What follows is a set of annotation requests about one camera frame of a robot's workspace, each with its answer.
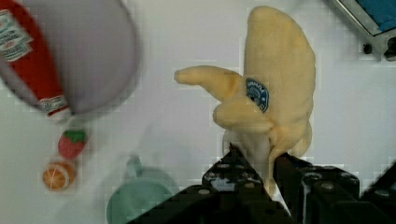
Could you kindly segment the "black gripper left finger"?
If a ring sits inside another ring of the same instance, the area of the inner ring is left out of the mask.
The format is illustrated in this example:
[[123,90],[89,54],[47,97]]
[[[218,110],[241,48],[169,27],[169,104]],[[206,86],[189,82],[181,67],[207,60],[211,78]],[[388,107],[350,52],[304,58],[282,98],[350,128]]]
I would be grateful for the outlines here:
[[273,201],[242,151],[229,151],[203,175],[200,185],[183,189],[127,224],[294,224]]

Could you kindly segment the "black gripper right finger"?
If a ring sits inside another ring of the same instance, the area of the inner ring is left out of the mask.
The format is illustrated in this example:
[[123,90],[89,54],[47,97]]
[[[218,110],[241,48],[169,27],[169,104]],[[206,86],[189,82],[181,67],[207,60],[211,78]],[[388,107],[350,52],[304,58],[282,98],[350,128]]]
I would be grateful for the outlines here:
[[274,179],[295,224],[395,224],[395,189],[377,182],[360,193],[360,180],[340,168],[285,153]]

